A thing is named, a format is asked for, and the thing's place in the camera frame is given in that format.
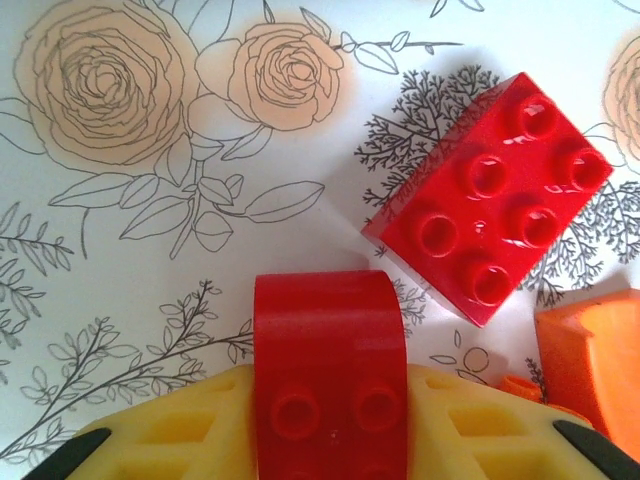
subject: black plastic piece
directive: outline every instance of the black plastic piece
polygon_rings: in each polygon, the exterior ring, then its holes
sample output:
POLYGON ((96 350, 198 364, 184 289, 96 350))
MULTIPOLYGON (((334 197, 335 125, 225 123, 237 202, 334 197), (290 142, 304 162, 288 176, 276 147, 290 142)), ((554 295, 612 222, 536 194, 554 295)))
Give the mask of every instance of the black plastic piece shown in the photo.
POLYGON ((98 428, 66 441, 22 480, 65 480, 109 435, 108 428, 98 428))
POLYGON ((567 420, 556 420, 553 426, 610 480, 640 479, 640 463, 604 435, 567 420))

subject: orange plastic piece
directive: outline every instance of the orange plastic piece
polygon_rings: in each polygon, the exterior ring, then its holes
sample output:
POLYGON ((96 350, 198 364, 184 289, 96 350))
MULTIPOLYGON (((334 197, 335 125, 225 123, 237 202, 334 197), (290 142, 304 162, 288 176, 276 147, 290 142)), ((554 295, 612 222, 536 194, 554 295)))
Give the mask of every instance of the orange plastic piece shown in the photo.
MULTIPOLYGON (((498 385, 498 390, 502 390, 503 392, 510 393, 527 400, 531 400, 532 402, 544 403, 542 389, 531 380, 519 377, 517 375, 505 375, 504 377, 502 377, 500 385, 498 385)), ((578 417, 586 424, 592 425, 587 417, 574 410, 571 410, 570 408, 563 407, 562 405, 555 405, 552 403, 547 404, 547 406, 578 417)))
POLYGON ((549 401, 640 460, 640 291, 541 312, 536 331, 549 401))

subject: red lego brick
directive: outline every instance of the red lego brick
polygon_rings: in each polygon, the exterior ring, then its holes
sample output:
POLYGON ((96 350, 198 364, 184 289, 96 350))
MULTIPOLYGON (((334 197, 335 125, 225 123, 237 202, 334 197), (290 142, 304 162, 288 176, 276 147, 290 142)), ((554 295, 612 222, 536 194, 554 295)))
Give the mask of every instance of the red lego brick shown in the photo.
POLYGON ((463 113, 363 233, 484 326, 612 171, 521 73, 463 113))
POLYGON ((260 480, 405 480, 407 358, 383 272, 264 275, 254 306, 260 480))

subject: table surface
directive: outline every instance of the table surface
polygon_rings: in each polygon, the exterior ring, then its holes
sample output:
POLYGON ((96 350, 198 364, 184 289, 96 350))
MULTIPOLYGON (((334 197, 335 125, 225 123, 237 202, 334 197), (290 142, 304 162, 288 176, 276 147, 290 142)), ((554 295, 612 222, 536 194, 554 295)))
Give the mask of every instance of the table surface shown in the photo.
POLYGON ((259 274, 383 269, 409 360, 488 384, 539 378, 536 308, 637 283, 640 1, 156 3, 0 3, 2 478, 251 362, 259 274), (520 71, 616 169, 481 330, 359 230, 520 71))

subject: rose drawing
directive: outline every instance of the rose drawing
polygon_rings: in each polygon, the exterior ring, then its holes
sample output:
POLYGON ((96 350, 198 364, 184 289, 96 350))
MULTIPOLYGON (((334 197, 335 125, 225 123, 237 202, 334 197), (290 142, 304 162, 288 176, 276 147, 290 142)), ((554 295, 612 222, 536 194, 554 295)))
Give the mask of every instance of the rose drawing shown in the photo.
POLYGON ((640 170, 639 96, 640 37, 626 46, 611 67, 603 100, 618 150, 634 171, 640 170))
POLYGON ((202 83, 240 118, 290 131, 321 122, 333 110, 342 57, 309 27, 268 23, 244 42, 207 47, 196 62, 202 83))
POLYGON ((196 57, 178 22, 152 1, 70 0, 26 33, 15 77, 54 161, 139 175, 188 134, 196 57))

